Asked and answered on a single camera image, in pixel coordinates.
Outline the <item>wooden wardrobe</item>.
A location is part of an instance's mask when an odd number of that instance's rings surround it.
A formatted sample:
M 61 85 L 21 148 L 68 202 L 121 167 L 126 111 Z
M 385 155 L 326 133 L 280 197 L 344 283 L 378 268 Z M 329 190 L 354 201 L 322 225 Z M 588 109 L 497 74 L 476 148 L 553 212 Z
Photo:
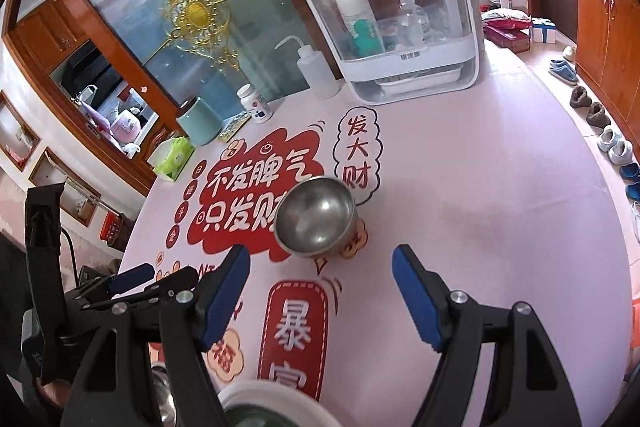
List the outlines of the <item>wooden wardrobe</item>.
M 577 0 L 577 68 L 639 143 L 639 0 Z

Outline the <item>small steel bowl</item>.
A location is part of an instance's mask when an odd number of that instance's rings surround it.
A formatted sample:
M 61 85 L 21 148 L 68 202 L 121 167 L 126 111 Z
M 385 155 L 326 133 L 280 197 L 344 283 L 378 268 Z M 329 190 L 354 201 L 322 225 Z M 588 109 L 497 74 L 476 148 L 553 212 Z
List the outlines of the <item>small steel bowl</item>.
M 339 179 L 315 176 L 296 184 L 280 200 L 273 222 L 278 245 L 292 256 L 337 255 L 356 233 L 354 195 Z

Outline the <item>white countertop sterilizer box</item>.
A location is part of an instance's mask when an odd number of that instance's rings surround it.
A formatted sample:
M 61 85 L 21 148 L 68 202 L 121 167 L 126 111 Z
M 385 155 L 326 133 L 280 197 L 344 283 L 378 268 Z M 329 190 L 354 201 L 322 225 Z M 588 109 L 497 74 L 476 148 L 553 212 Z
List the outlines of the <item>white countertop sterilizer box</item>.
M 461 91 L 480 75 L 471 0 L 306 0 L 363 103 Z

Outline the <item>wooden kitchen cabinet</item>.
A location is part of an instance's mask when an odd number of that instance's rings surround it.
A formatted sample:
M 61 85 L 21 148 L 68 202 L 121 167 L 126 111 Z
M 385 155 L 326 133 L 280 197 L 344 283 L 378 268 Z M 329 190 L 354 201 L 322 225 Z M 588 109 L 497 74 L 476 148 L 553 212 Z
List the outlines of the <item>wooden kitchen cabinet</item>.
M 14 32 L 47 74 L 88 40 L 63 0 L 43 1 L 16 23 Z

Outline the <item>large white plate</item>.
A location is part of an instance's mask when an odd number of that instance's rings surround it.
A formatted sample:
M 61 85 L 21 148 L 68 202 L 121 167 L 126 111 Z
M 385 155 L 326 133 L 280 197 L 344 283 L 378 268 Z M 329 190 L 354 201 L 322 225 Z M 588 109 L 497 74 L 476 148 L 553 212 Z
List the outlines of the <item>large white plate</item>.
M 226 411 L 240 404 L 253 404 L 280 413 L 296 426 L 339 426 L 340 422 L 322 405 L 303 392 L 273 381 L 238 381 L 218 392 Z

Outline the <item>green tissue pack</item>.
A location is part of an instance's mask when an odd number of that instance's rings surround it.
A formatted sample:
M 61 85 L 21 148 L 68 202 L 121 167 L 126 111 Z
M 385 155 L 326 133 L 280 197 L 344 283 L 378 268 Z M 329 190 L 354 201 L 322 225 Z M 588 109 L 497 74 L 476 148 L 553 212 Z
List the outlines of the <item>green tissue pack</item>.
M 185 136 L 170 138 L 157 145 L 148 158 L 148 164 L 157 178 L 175 182 L 194 150 L 195 147 Z

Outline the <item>teal ceramic jar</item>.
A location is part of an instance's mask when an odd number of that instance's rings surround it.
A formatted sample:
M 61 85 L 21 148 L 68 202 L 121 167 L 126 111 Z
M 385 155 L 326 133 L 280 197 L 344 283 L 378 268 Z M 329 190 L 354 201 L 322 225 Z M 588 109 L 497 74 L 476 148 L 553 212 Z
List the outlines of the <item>teal ceramic jar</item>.
M 220 117 L 200 96 L 192 96 L 179 107 L 176 121 L 195 147 L 215 140 L 224 127 Z

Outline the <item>pink printed tablecloth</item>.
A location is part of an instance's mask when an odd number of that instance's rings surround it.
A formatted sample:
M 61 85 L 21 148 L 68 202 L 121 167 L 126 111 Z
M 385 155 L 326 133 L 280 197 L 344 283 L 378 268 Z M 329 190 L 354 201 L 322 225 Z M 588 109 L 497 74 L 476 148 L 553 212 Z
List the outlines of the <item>pink printed tablecloth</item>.
M 392 274 L 409 245 L 427 270 L 482 305 L 529 303 L 558 352 L 586 426 L 616 406 L 628 360 L 629 262 L 605 179 L 574 122 L 514 55 L 489 50 L 469 89 L 368 107 L 348 90 L 277 101 L 265 124 L 197 150 L 157 181 L 122 267 L 157 277 L 216 268 L 250 251 L 250 276 L 205 357 L 219 391 L 273 381 L 340 426 L 408 426 L 438 362 Z M 273 235 L 283 195 L 341 179 L 358 204 L 356 241 L 307 260 Z

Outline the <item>patterned coaster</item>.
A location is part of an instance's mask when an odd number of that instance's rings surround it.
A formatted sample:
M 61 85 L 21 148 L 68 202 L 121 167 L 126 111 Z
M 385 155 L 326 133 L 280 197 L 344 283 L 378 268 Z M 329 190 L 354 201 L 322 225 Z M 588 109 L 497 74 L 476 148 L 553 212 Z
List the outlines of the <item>patterned coaster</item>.
M 217 140 L 224 143 L 229 143 L 231 139 L 240 131 L 240 129 L 250 121 L 250 114 L 246 112 L 239 113 L 233 117 L 225 119 L 222 123 L 222 129 L 220 130 Z

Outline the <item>large steel bowl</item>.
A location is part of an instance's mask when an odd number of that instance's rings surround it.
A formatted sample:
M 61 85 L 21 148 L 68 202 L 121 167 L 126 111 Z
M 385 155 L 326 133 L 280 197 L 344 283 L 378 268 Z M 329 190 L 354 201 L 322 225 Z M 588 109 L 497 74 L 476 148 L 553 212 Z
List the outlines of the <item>large steel bowl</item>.
M 164 427 L 176 427 L 178 415 L 170 389 L 166 366 L 162 362 L 153 363 L 151 372 L 155 398 L 160 411 L 160 420 Z

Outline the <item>pink rice cooker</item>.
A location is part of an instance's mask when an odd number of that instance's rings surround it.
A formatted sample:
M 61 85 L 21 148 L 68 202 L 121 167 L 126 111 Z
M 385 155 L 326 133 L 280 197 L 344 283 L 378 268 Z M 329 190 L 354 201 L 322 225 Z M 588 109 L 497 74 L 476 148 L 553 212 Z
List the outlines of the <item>pink rice cooker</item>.
M 120 145 L 134 143 L 140 131 L 140 120 L 134 113 L 131 113 L 129 109 L 124 109 L 120 112 L 110 126 L 112 137 Z

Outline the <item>white pill bottle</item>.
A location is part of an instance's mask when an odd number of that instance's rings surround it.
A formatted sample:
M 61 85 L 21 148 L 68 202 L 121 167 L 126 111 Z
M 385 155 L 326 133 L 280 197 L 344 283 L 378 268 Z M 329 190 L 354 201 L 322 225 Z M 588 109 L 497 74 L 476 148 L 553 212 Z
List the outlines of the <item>white pill bottle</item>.
M 271 118 L 272 110 L 268 103 L 250 83 L 245 83 L 236 92 L 236 95 L 247 114 L 254 119 L 256 124 L 263 124 Z

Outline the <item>clear squeeze bottle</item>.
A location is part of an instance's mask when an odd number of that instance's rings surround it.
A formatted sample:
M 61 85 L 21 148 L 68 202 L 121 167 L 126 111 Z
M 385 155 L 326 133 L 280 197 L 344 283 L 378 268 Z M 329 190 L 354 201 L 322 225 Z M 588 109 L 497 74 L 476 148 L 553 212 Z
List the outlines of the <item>clear squeeze bottle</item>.
M 298 60 L 296 65 L 311 92 L 322 100 L 329 100 L 337 95 L 341 87 L 323 53 L 293 35 L 283 38 L 274 48 L 277 50 L 289 41 L 294 41 L 297 44 Z

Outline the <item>green plate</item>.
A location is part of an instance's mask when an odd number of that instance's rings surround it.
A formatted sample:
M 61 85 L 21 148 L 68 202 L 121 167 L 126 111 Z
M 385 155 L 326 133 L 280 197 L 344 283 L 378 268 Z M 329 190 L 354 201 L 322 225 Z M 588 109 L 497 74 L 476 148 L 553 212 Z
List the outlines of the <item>green plate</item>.
M 296 427 L 294 421 L 253 404 L 240 404 L 226 410 L 231 427 Z

